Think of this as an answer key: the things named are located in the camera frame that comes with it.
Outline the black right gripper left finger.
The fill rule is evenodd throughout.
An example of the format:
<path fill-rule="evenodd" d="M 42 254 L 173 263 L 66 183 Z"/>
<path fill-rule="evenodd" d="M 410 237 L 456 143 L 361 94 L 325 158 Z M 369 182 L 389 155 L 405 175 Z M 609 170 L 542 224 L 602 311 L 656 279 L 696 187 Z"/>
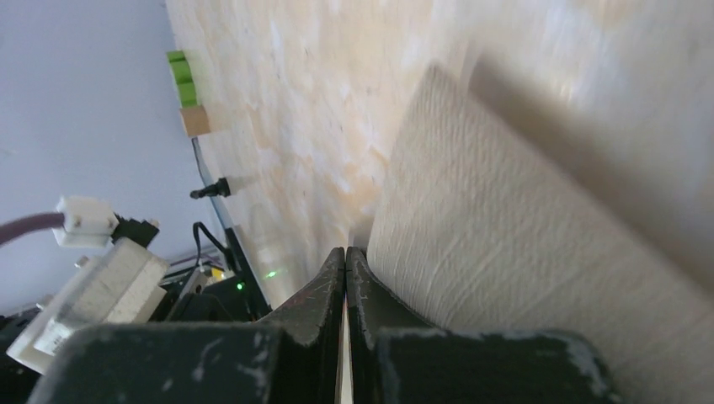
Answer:
<path fill-rule="evenodd" d="M 62 347 L 32 403 L 334 403 L 345 251 L 257 322 L 86 328 Z"/>

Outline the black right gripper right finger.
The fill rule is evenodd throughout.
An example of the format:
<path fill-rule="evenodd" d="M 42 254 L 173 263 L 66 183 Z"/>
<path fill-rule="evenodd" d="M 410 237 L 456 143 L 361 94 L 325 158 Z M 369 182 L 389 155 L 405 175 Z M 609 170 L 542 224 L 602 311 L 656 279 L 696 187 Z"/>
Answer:
<path fill-rule="evenodd" d="M 451 332 L 408 308 L 346 252 L 356 403 L 619 403 L 596 350 L 553 330 Z"/>

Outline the cream cloth napkin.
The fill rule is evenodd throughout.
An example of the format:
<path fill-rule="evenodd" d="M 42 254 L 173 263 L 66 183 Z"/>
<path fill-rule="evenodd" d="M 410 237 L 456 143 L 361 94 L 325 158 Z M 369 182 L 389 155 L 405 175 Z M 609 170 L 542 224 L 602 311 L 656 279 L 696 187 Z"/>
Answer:
<path fill-rule="evenodd" d="M 635 403 L 713 400 L 713 298 L 439 65 L 392 148 L 368 262 L 453 330 L 587 338 Z"/>

